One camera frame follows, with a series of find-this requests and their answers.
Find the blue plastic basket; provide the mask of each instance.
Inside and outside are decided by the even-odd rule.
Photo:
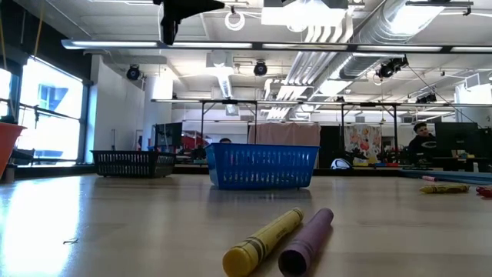
[[[220,189],[305,188],[317,146],[212,143],[206,148],[211,181]]]

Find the fabric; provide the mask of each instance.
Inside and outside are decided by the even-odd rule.
[[[319,124],[264,123],[258,127],[257,144],[319,146]],[[250,127],[248,143],[254,143],[254,125]]]
[[[367,160],[354,159],[354,165],[366,165],[377,162],[377,155],[381,153],[381,127],[369,125],[345,126],[345,150],[359,152]]]

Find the large window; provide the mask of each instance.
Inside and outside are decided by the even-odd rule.
[[[8,100],[10,96],[10,83],[12,74],[6,70],[0,69],[0,116],[8,113]]]
[[[39,60],[24,66],[19,124],[27,130],[20,149],[34,149],[41,159],[76,160],[80,132],[81,80]]]

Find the basket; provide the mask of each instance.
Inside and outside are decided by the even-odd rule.
[[[206,148],[210,179],[220,189],[305,188],[317,146],[212,143]]]
[[[155,178],[170,175],[176,155],[147,151],[91,151],[100,176]]]
[[[15,141],[25,127],[0,122],[0,178],[12,154]]]

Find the wooden table surface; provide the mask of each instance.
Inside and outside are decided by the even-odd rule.
[[[434,183],[314,177],[299,191],[234,192],[206,175],[17,182],[0,187],[0,275],[224,276],[229,247],[297,206],[305,222],[322,207],[335,215],[310,275],[490,276],[492,201],[474,188],[422,195],[425,184]],[[281,276],[279,249],[253,276]]]

